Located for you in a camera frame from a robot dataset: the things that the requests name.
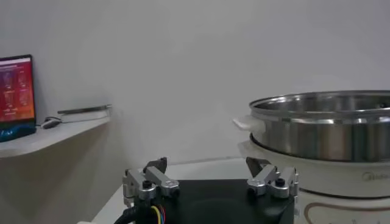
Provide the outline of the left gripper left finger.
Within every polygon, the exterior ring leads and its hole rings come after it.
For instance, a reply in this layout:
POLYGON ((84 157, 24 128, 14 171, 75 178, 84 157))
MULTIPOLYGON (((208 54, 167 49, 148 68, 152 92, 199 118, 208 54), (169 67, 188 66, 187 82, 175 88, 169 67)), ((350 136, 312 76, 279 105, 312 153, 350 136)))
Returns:
POLYGON ((131 208, 138 202, 152 203, 158 198, 177 198, 180 185, 168 177, 167 157, 149 161, 142 170, 127 169, 122 177, 124 204, 131 208))

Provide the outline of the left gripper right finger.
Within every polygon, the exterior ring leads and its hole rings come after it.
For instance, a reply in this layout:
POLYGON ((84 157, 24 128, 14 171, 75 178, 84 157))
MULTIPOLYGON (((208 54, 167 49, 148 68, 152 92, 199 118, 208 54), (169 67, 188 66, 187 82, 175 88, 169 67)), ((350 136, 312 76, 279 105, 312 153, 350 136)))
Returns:
POLYGON ((279 169, 266 159, 247 157, 246 164, 252 175, 247 180, 249 192, 260 197, 270 194, 274 198, 296 197, 298 172, 294 167, 279 169))

